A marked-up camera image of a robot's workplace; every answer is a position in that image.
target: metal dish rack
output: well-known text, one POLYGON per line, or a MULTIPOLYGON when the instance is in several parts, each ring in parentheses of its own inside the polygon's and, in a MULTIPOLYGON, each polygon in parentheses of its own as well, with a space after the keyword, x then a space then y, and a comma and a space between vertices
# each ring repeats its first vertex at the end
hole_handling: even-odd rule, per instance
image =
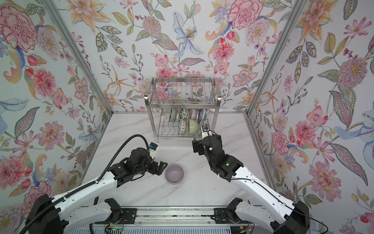
POLYGON ((210 124, 211 130, 214 131, 221 98, 218 78, 152 78, 144 93, 144 101, 154 139, 159 142, 159 138, 201 137, 197 133, 188 135, 188 132, 178 135, 178 122, 169 122, 169 115, 173 108, 207 109, 208 113, 214 113, 212 124, 210 124), (162 97, 164 100, 159 100, 157 95, 154 95, 158 91, 165 94, 162 97), (152 112, 154 108, 160 113, 160 122, 157 130, 152 112))

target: white marble table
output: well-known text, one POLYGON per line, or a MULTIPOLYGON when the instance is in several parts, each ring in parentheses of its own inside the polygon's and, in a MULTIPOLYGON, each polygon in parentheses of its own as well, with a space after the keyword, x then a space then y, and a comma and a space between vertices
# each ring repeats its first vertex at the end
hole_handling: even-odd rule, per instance
MULTIPOLYGON (((219 114, 215 132, 222 136, 225 153, 246 165, 259 179, 265 180, 255 148, 248 132, 243 114, 219 114)), ((101 174, 106 165, 122 145, 134 134, 143 135, 148 143, 154 142, 147 114, 114 114, 89 165, 83 182, 101 174)), ((99 202, 115 198, 122 206, 222 206, 235 197, 258 204, 237 186, 218 178, 210 170, 204 155, 193 153, 192 139, 160 140, 155 161, 179 164, 184 169, 184 179, 177 185, 169 184, 164 175, 146 173, 143 178, 128 182, 121 187, 104 193, 99 202)), ((131 150, 145 147, 141 138, 131 140, 114 163, 129 157, 131 150)))

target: floral wallpaper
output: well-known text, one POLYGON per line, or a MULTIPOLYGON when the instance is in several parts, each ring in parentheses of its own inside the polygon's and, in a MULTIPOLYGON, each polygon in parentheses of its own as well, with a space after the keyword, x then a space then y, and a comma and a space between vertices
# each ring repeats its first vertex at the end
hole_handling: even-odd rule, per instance
POLYGON ((0 1, 0 234, 82 182, 109 121, 70 54, 42 4, 0 1))
MULTIPOLYGON (((245 111, 292 8, 292 0, 54 2, 115 113, 145 111, 156 77, 219 78, 221 111, 245 111)), ((177 83, 162 85, 159 100, 185 99, 177 83)), ((202 85, 187 99, 209 99, 202 85)))
POLYGON ((250 116, 276 189, 328 233, 374 233, 373 7, 308 0, 250 116))

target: wallpaper panel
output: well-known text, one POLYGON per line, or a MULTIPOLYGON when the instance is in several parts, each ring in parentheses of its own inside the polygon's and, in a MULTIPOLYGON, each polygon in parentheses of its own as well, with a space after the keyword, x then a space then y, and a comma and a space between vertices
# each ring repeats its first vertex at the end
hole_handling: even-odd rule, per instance
MULTIPOLYGON (((292 0, 55 1, 116 111, 145 111, 153 77, 219 78, 221 110, 244 111, 292 0)), ((162 100, 185 98, 164 83, 162 100)), ((196 85, 188 94, 201 100, 196 85)))
POLYGON ((373 7, 309 0, 251 114, 278 191, 329 233, 374 233, 373 7))
POLYGON ((109 116, 41 4, 0 1, 0 234, 81 184, 109 116))

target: metal corner post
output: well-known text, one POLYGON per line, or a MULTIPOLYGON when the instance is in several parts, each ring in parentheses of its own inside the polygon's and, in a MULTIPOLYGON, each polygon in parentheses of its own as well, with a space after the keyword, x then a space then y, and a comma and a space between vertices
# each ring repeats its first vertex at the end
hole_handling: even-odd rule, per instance
POLYGON ((96 82, 95 76, 93 75, 91 69, 88 67, 86 61, 84 60, 80 49, 78 48, 77 44, 75 43, 74 38, 72 37, 69 29, 67 28, 60 12, 58 11, 56 5, 54 4, 53 0, 40 0, 41 3, 44 5, 45 10, 49 13, 49 16, 54 23, 55 27, 61 33, 62 39, 66 42, 66 44, 71 49, 74 58, 76 59, 77 65, 83 70, 83 73, 88 79, 93 91, 96 93, 97 98, 101 102, 104 110, 109 113, 111 116, 113 114, 113 110, 110 107, 107 99, 104 96, 104 93, 100 90, 99 85, 96 82))
POLYGON ((295 1, 294 7, 291 9, 291 13, 290 13, 290 16, 287 20, 287 23, 286 23, 286 26, 284 28, 283 34, 278 41, 278 44, 277 44, 277 46, 276 46, 276 48, 273 52, 273 55, 270 58, 269 64, 267 65, 267 67, 265 69, 263 78, 261 79, 261 82, 258 85, 258 89, 257 89, 257 91, 256 91, 256 93, 255 93, 255 95, 254 95, 254 97, 253 97, 253 99, 252 99, 252 101, 249 105, 248 111, 246 113, 247 116, 251 115, 252 111, 256 107, 256 104, 260 100, 261 93, 264 90, 265 84, 269 80, 269 77, 270 77, 272 71, 274 70, 274 68, 277 64, 278 59, 279 59, 283 49, 286 47, 287 40, 288 40, 289 36, 291 35, 292 30, 295 28, 295 24, 296 24, 296 22, 298 20, 298 17, 300 15, 300 13, 302 12, 302 9, 303 9, 306 2, 307 2, 307 0, 296 0, 295 1))

